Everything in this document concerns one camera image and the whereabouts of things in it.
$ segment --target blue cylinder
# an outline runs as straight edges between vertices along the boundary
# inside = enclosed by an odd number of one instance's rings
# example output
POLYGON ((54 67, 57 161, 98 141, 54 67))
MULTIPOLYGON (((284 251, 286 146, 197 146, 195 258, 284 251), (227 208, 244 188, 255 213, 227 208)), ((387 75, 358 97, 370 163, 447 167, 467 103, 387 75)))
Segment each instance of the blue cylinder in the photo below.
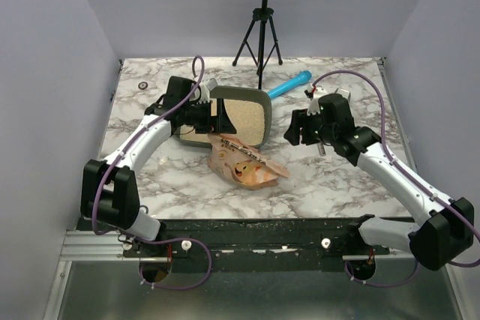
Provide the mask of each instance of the blue cylinder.
POLYGON ((273 88, 267 94, 269 95, 270 99, 275 99, 276 97, 285 94, 287 91, 290 91, 299 85, 307 84, 310 79, 312 79, 312 73, 308 70, 302 71, 296 77, 290 79, 282 85, 279 85, 277 88, 273 88))

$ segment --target plastic bag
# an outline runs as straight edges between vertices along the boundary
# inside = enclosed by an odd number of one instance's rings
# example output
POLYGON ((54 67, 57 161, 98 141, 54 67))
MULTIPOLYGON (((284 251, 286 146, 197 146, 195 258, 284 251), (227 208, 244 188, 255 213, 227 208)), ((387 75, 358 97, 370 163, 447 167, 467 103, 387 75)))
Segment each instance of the plastic bag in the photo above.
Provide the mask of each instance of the plastic bag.
POLYGON ((219 176, 251 190, 278 185, 277 178, 290 174, 283 166, 230 135, 208 135, 212 153, 208 167, 219 176))

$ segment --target marble table top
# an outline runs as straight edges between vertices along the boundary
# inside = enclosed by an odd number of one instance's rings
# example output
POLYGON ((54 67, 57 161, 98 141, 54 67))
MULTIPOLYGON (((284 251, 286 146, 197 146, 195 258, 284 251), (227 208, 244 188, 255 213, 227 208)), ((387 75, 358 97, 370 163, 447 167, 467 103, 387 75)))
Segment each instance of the marble table top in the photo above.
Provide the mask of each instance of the marble table top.
MULTIPOLYGON (((115 95, 102 157, 126 140, 140 123, 145 108, 167 88, 170 76, 192 78, 192 58, 128 59, 124 63, 115 95), (147 82, 146 90, 138 84, 147 82)), ((240 58, 236 67, 231 58, 205 58, 205 78, 219 85, 255 88, 257 75, 251 58, 240 58)), ((268 91, 309 70, 316 78, 339 69, 356 70, 372 79, 382 90, 387 106, 387 141, 396 155, 406 162, 403 144, 389 99, 372 58, 287 58, 283 65, 272 59, 264 72, 263 88, 268 91)), ((352 94, 352 113, 358 125, 379 132, 380 106, 374 90, 350 75, 331 76, 322 86, 327 91, 344 88, 352 94)), ((405 216, 404 207, 379 183, 362 170, 337 156, 330 147, 319 155, 315 145, 293 147, 283 138, 291 111, 308 107, 301 86, 272 101, 270 137, 260 151, 287 165, 290 178, 279 179, 277 187, 261 190, 238 188, 207 167, 211 153, 169 139, 162 144, 137 174, 142 203, 159 219, 235 219, 285 217, 405 216)))

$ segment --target gray wall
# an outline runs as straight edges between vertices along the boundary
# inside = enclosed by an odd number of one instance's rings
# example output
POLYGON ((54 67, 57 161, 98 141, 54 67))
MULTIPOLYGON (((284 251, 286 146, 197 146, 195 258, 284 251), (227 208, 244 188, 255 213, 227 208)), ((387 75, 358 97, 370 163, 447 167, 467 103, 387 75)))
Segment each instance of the gray wall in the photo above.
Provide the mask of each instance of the gray wall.
MULTIPOLYGON (((418 172, 480 209, 480 0, 420 0, 387 59, 418 172)), ((464 260, 476 260, 478 247, 464 260)), ((457 271, 480 319, 480 270, 457 271)))
MULTIPOLYGON (((385 56, 417 1, 271 0, 271 6, 284 55, 385 56)), ((89 2, 121 57, 234 56, 251 11, 260 5, 260 0, 89 2)), ((256 49, 257 34, 252 39, 256 49)))
POLYGON ((86 0, 0 9, 0 319, 41 319, 119 63, 86 0))

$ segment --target tripod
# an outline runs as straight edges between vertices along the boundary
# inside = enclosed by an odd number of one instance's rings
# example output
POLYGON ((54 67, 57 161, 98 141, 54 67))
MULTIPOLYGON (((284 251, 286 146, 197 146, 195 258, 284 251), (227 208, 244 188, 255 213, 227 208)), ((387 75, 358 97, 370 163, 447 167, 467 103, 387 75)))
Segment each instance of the tripod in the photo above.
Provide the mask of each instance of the tripod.
POLYGON ((278 39, 277 39, 277 33, 275 32, 275 26, 273 25, 273 9, 271 9, 270 7, 267 7, 268 2, 269 0, 262 0, 262 7, 258 7, 253 10, 253 19, 250 23, 250 26, 248 27, 247 34, 245 34, 245 37, 241 42, 241 46, 239 51, 237 52, 237 56, 235 57, 235 60, 232 63, 234 67, 237 65, 237 61, 239 60, 243 47, 246 45, 248 51, 250 52, 250 55, 252 55, 252 59, 255 62, 255 66, 257 68, 256 74, 258 75, 258 89, 262 88, 263 69, 265 69, 265 66, 269 62, 270 56, 272 56, 272 53, 275 49, 277 50, 278 64, 282 65, 284 63, 280 55, 280 47, 278 46, 278 39), (252 29, 254 28, 255 23, 259 21, 260 21, 260 36, 259 36, 259 42, 258 42, 258 60, 257 60, 255 58, 254 52, 252 51, 252 48, 250 47, 250 44, 248 43, 248 37, 250 36, 250 33, 252 32, 252 29), (265 53, 265 30, 266 30, 267 21, 270 24, 274 45, 271 48, 270 54, 268 54, 267 60, 265 61, 265 64, 264 64, 263 56, 265 53))

